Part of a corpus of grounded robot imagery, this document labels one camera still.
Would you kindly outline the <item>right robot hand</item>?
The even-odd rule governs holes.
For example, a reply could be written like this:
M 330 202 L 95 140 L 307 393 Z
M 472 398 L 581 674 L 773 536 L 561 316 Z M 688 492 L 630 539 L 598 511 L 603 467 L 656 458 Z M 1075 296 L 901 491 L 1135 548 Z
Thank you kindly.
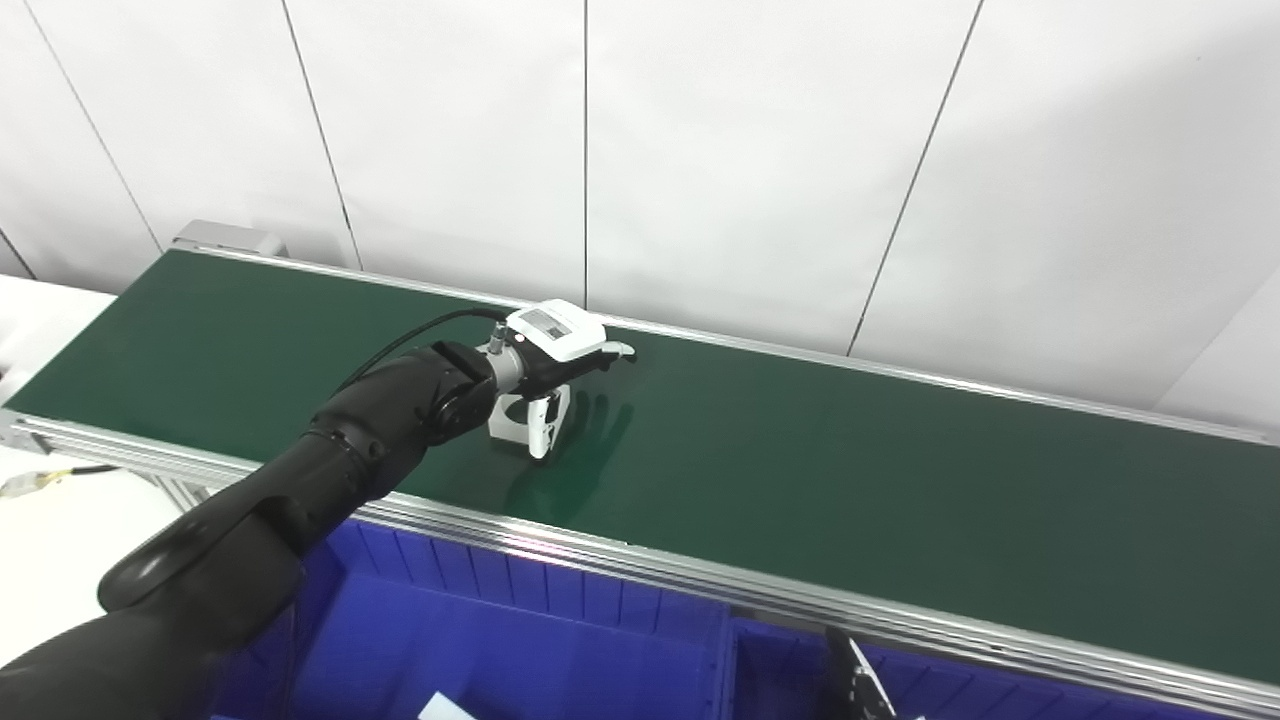
M 897 719 L 890 697 L 860 646 L 844 629 L 827 626 L 829 669 L 823 719 Z

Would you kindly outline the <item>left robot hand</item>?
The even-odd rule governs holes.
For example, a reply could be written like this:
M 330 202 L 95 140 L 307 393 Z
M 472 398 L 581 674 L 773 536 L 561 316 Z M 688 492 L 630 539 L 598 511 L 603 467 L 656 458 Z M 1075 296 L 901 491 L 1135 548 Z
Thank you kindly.
M 547 300 L 508 316 L 509 348 L 520 361 L 513 392 L 525 401 L 531 457 L 549 459 L 562 434 L 572 391 L 570 382 L 614 363 L 635 363 L 636 350 L 609 340 L 594 314 L 561 299 Z

